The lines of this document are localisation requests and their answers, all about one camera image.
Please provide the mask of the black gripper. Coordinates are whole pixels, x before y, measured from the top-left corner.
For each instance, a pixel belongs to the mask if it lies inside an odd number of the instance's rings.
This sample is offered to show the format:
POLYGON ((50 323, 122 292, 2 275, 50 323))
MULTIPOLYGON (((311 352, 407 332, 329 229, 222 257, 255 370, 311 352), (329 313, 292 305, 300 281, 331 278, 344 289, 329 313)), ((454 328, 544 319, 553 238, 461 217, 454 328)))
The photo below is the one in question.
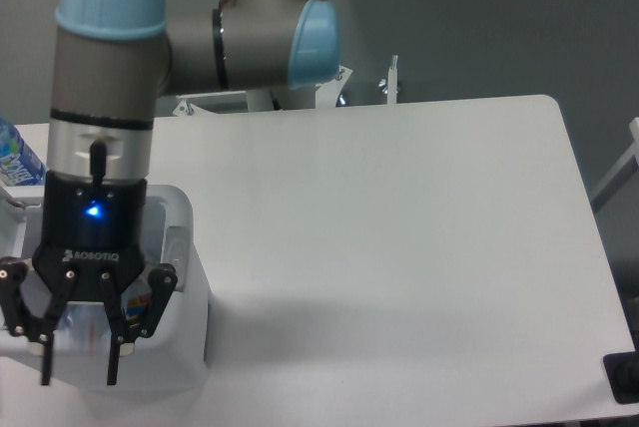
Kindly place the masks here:
POLYGON ((13 337, 25 336, 42 348, 42 386, 49 386, 53 372, 55 329, 70 301, 102 299, 111 338, 107 385, 118 381, 121 347, 139 337, 154 335, 177 285, 174 268, 162 263, 151 269, 147 282, 149 301, 130 321, 122 307, 121 293, 145 268, 141 252, 141 228, 147 182, 129 183, 66 176, 49 171, 46 176, 41 241, 32 264, 52 291, 41 317, 32 314, 22 296, 21 284, 29 266, 23 259, 1 258, 1 310, 13 337))

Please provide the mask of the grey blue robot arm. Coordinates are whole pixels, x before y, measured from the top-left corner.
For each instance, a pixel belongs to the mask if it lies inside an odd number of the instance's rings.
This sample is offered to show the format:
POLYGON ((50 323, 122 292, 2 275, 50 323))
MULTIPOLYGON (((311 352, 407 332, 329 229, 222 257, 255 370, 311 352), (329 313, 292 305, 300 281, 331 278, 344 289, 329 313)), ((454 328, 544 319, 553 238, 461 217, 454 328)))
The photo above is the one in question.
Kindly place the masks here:
POLYGON ((184 389, 208 375, 212 294, 141 247, 158 98, 327 82, 325 0, 230 0, 170 24, 166 0, 60 0, 40 241, 1 261, 9 357, 89 388, 184 389))

